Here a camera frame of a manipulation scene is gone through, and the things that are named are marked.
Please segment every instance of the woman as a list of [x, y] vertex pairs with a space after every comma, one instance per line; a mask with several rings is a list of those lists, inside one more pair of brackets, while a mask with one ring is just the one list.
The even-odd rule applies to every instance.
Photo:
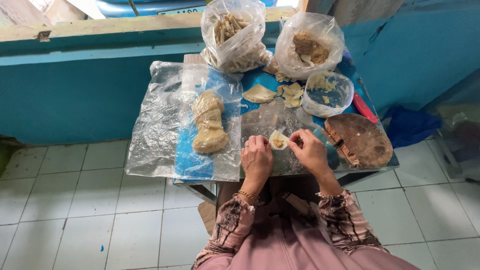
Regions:
[[[258, 196], [272, 170], [272, 150], [265, 137], [250, 136], [241, 150], [245, 180], [218, 209], [212, 237], [193, 270], [418, 269], [380, 244], [352, 194], [328, 167], [325, 146], [310, 130], [295, 132], [288, 147], [313, 174], [321, 192], [312, 199], [314, 191], [305, 183], [290, 179], [285, 190], [271, 180], [272, 199], [261, 205]], [[307, 193], [300, 198], [301, 192], [293, 191], [299, 186]], [[318, 211], [304, 201], [315, 198]]]

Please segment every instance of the blue plastic bag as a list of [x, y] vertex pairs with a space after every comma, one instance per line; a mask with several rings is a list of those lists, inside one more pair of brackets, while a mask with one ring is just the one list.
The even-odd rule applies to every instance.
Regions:
[[390, 108], [382, 121], [392, 117], [387, 136], [393, 148], [419, 143], [442, 127], [442, 120], [424, 111], [408, 110], [402, 106]]

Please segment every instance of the metal table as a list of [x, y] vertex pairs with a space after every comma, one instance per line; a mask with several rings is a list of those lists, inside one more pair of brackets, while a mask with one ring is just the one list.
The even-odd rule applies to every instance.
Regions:
[[[368, 95], [367, 89], [363, 84], [360, 75], [357, 72], [355, 64], [351, 58], [348, 50], [344, 51], [342, 62], [337, 65], [335, 70], [348, 77], [357, 92], [365, 101], [367, 106], [372, 110], [378, 118], [378, 114], [373, 106], [372, 101]], [[276, 88], [277, 85], [285, 83], [276, 82], [272, 75], [267, 74], [261, 69], [246, 72], [242, 79], [243, 90], [250, 89], [253, 85], [264, 81], [268, 81], [268, 88]], [[307, 114], [301, 107], [296, 110], [285, 110], [283, 100], [277, 97], [274, 101], [265, 104], [253, 104], [242, 100], [245, 107], [241, 108], [241, 142], [248, 140], [251, 135], [263, 135], [269, 137], [275, 129], [283, 128], [284, 134], [287, 136], [299, 129], [310, 129], [312, 132], [325, 144], [327, 148], [327, 158], [330, 168], [334, 172], [346, 173], [345, 176], [339, 178], [340, 184], [345, 185], [359, 179], [367, 179], [378, 173], [383, 173], [399, 166], [398, 159], [393, 153], [390, 161], [381, 168], [359, 170], [353, 168], [348, 161], [339, 158], [336, 149], [329, 143], [324, 136], [322, 130], [324, 128], [325, 119], [318, 118]], [[355, 105], [349, 106], [344, 113], [357, 113], [359, 111]], [[377, 123], [377, 127], [385, 132], [381, 122]], [[309, 172], [300, 165], [297, 158], [291, 150], [274, 151], [274, 166], [272, 169], [273, 177], [295, 177], [309, 174]], [[243, 170], [240, 171], [240, 178], [244, 178]], [[212, 204], [216, 203], [216, 195], [203, 186], [203, 184], [213, 184], [216, 181], [196, 181], [196, 180], [182, 180], [174, 179], [173, 182], [177, 186], [184, 186], [192, 191], [196, 196], [208, 201]]]

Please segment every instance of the round wooden chopping block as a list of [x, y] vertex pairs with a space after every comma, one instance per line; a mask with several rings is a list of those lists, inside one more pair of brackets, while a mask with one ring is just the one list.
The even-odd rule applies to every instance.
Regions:
[[334, 115], [325, 120], [325, 129], [353, 167], [378, 168], [393, 154], [387, 135], [367, 118], [355, 113]]

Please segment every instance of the red knife handle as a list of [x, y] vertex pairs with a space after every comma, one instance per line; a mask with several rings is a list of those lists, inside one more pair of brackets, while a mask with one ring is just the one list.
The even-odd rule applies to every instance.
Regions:
[[363, 101], [363, 99], [357, 92], [353, 93], [353, 104], [355, 104], [361, 115], [363, 115], [365, 118], [367, 118], [374, 124], [378, 123], [378, 119], [375, 117], [372, 110], [368, 108], [365, 101]]

